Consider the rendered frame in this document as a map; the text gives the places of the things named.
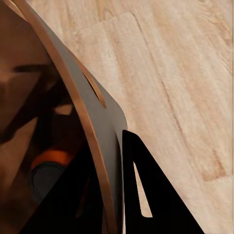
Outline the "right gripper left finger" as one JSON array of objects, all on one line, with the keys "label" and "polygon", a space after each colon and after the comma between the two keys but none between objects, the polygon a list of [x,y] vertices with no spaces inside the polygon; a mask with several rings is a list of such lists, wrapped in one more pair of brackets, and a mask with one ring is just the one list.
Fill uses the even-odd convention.
[{"label": "right gripper left finger", "polygon": [[[89,175],[83,212],[75,217]],[[85,141],[19,234],[101,234],[102,215],[98,176]]]}]

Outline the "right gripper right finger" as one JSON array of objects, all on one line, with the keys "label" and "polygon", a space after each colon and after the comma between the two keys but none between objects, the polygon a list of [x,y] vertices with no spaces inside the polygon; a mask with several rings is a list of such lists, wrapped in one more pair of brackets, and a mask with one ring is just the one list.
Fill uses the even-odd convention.
[{"label": "right gripper right finger", "polygon": [[[141,138],[122,131],[126,234],[205,234]],[[153,217],[141,214],[134,163]]]}]

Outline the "trash can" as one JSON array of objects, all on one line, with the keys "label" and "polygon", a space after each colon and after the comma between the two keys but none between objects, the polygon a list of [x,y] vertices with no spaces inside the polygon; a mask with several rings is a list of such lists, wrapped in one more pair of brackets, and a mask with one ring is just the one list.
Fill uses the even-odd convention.
[{"label": "trash can", "polygon": [[101,234],[123,234],[122,108],[26,0],[0,0],[0,234],[19,234],[38,207],[26,183],[34,160],[82,129],[103,200]]}]

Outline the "can of soda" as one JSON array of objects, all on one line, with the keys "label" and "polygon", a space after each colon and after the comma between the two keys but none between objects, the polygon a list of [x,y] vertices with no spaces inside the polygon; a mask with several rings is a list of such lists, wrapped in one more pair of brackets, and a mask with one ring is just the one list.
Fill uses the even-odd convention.
[{"label": "can of soda", "polygon": [[[86,140],[84,130],[78,130],[42,152],[34,160],[26,183],[28,194],[37,206],[49,193]],[[90,175],[82,195],[84,199]]]}]

